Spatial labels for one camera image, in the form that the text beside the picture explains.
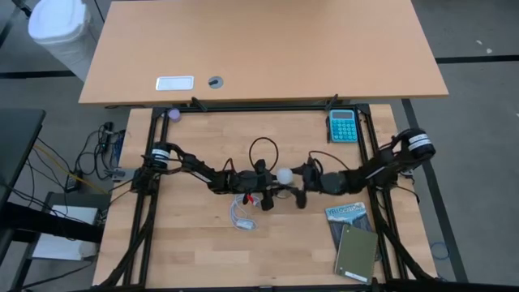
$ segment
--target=white trash bin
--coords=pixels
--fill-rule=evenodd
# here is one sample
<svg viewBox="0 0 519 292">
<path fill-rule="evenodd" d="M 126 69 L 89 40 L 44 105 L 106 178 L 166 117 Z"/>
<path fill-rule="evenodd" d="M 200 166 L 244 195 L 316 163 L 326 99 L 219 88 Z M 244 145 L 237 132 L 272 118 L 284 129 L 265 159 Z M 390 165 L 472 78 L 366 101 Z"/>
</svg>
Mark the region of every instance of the white trash bin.
<svg viewBox="0 0 519 292">
<path fill-rule="evenodd" d="M 28 31 L 84 82 L 97 45 L 91 19 L 81 0 L 41 0 L 32 11 Z"/>
</svg>

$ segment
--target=white ball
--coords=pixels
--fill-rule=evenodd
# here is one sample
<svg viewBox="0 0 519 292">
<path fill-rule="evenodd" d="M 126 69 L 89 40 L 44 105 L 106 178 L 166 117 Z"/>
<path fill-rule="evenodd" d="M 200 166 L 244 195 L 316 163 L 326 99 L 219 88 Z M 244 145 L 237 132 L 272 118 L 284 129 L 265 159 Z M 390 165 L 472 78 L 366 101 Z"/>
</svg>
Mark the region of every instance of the white ball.
<svg viewBox="0 0 519 292">
<path fill-rule="evenodd" d="M 290 184 L 294 180 L 294 174 L 292 174 L 292 170 L 290 169 L 279 169 L 276 173 L 277 181 L 280 184 Z"/>
</svg>

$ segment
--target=wooden tabletop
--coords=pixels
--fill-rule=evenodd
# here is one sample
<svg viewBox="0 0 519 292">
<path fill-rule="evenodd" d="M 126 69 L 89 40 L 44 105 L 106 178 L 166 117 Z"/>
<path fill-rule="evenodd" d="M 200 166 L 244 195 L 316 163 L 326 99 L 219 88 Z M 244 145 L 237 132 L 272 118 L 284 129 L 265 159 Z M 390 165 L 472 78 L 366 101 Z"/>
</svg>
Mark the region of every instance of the wooden tabletop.
<svg viewBox="0 0 519 292">
<path fill-rule="evenodd" d="M 372 105 L 371 112 L 379 142 L 388 142 L 397 131 L 391 107 Z M 150 109 L 131 111 L 122 167 L 141 166 L 150 114 Z M 318 111 L 184 114 L 181 122 L 170 123 L 168 141 L 215 169 L 220 169 L 228 157 L 234 159 L 238 171 L 251 169 L 248 148 L 263 135 L 279 147 L 276 169 L 301 165 L 310 150 L 329 152 L 350 168 L 359 167 L 357 144 L 326 143 L 325 117 L 325 112 Z M 275 152 L 271 144 L 258 142 L 252 156 L 253 160 L 262 157 L 270 165 Z M 325 171 L 341 169 L 332 159 L 319 159 Z M 298 176 L 295 181 L 300 185 L 301 178 Z M 399 184 L 412 189 L 408 180 L 400 179 Z M 126 186 L 117 189 L 113 197 L 126 190 Z M 136 195 L 130 193 L 110 207 L 95 284 L 106 279 L 126 251 L 135 199 Z M 305 209 L 296 207 L 294 197 L 275 199 L 275 207 L 268 212 L 247 205 L 246 210 L 258 223 L 258 230 L 251 232 L 236 230 L 231 225 L 232 199 L 232 195 L 214 195 L 189 174 L 162 177 L 147 287 L 358 283 L 333 273 L 336 252 L 324 209 L 359 201 L 369 209 L 366 191 L 343 196 L 309 193 Z M 423 269 L 434 275 L 435 266 L 414 196 L 395 189 L 392 200 L 402 243 Z M 389 252 L 392 270 L 396 271 L 392 248 Z M 137 279 L 139 265 L 134 271 Z M 375 276 L 384 279 L 380 263 L 375 264 Z"/>
<path fill-rule="evenodd" d="M 157 77 L 193 76 L 157 91 Z M 213 76 L 223 86 L 212 89 Z M 112 2 L 88 104 L 446 97 L 409 0 Z"/>
</svg>

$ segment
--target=teal calculator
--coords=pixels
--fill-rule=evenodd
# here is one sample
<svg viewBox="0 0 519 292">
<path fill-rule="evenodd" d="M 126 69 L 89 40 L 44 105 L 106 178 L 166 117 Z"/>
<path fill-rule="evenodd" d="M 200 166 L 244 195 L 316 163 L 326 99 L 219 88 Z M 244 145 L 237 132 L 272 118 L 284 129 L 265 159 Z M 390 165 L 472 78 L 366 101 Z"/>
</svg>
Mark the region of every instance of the teal calculator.
<svg viewBox="0 0 519 292">
<path fill-rule="evenodd" d="M 355 113 L 349 109 L 330 111 L 330 140 L 335 143 L 357 142 Z"/>
</svg>

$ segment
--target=green notebook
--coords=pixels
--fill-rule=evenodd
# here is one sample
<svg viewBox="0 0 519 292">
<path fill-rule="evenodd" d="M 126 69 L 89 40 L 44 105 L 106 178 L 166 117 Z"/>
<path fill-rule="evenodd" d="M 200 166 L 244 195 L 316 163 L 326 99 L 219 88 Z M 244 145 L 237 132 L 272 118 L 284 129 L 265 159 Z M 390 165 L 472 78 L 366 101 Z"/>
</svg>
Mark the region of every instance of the green notebook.
<svg viewBox="0 0 519 292">
<path fill-rule="evenodd" d="M 371 284 L 377 240 L 375 233 L 344 225 L 335 261 L 335 274 Z"/>
</svg>

